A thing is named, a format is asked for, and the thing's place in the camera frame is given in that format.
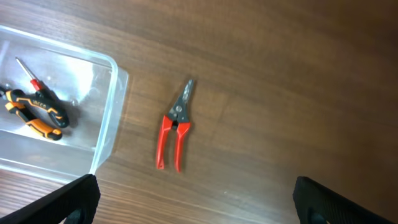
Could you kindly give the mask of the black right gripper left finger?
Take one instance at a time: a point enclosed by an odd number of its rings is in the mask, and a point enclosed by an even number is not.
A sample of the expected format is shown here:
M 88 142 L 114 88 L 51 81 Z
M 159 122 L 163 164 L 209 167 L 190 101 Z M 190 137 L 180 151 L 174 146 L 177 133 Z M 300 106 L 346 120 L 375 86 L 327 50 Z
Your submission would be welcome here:
M 1 218 L 2 224 L 93 223 L 101 194 L 96 176 L 86 174 Z

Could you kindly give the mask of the orange black pliers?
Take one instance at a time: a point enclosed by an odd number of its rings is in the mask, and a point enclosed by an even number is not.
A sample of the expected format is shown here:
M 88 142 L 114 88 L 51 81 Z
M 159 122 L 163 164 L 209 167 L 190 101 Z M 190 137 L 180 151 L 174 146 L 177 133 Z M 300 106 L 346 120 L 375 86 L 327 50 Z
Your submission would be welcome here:
M 15 114 L 19 117 L 26 126 L 30 127 L 30 129 L 39 136 L 52 141 L 60 140 L 62 138 L 61 130 L 49 126 L 36 117 L 28 108 L 28 106 L 32 106 L 42 109 L 33 104 L 34 96 L 35 94 L 27 95 L 20 89 L 7 90 L 1 87 L 1 98 L 7 100 L 5 107 L 10 114 Z

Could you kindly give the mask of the red black screwdriver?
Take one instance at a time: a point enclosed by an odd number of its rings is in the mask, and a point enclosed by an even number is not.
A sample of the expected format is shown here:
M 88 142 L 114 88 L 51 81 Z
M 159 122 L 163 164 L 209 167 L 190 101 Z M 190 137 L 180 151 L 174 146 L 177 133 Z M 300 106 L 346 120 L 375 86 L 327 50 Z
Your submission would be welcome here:
M 51 94 L 51 91 L 40 81 L 29 67 L 18 57 L 15 58 L 21 69 L 30 77 L 30 83 L 35 89 L 35 96 L 33 97 L 33 104 L 39 106 L 47 112 L 53 123 L 59 128 L 66 128 L 70 125 L 65 108 L 62 106 L 56 96 Z

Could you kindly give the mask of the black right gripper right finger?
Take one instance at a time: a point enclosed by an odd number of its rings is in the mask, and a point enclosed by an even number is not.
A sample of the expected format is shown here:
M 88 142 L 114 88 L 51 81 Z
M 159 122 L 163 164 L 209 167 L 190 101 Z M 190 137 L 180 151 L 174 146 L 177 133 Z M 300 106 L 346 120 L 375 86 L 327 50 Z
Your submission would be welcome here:
M 304 176 L 297 177 L 293 201 L 301 224 L 392 224 L 386 218 Z

